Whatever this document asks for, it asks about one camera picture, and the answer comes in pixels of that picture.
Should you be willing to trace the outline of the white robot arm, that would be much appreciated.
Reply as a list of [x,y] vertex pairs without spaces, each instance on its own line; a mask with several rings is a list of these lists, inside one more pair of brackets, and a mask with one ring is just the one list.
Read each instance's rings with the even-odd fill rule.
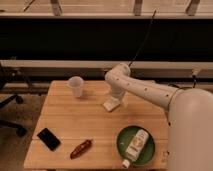
[[167,171],[213,171],[213,93],[138,80],[130,73],[120,63],[105,80],[112,97],[121,100],[128,91],[167,111]]

